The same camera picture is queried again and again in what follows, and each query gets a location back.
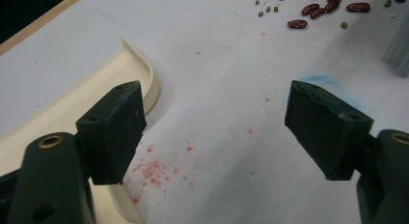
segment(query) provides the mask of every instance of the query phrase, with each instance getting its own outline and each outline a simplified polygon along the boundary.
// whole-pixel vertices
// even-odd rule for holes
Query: red stain
[[[148,153],[150,154],[153,151],[154,145],[150,145],[147,149]]]
[[[248,128],[247,133],[249,133],[251,136],[255,135],[255,131],[252,128]]]
[[[128,187],[130,184],[130,178],[126,178],[125,182],[123,183],[123,187]]]
[[[141,194],[136,194],[135,196],[133,196],[132,198],[132,204],[136,205],[139,203],[139,201],[141,201],[142,195]]]
[[[174,174],[177,174],[178,172],[180,172],[180,168],[175,165],[174,166]]]

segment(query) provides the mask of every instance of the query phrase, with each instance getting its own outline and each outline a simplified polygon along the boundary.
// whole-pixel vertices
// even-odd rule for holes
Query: plastic tray
[[[147,114],[159,94],[159,81],[148,61],[127,41],[123,40],[123,47],[109,60],[0,140],[0,175],[20,167],[25,149],[33,140],[57,131],[75,133],[77,131],[75,121],[100,98],[113,87],[133,80],[141,82],[144,110]],[[111,193],[120,214],[126,220],[140,221],[122,186],[108,186],[108,191]],[[100,193],[106,193],[106,189],[93,187],[93,192],[95,199],[100,200],[101,196],[105,196]],[[102,216],[104,215],[103,211],[98,211],[99,206],[107,209],[106,204],[101,204],[101,202],[103,201],[95,201],[98,223],[110,223]]]

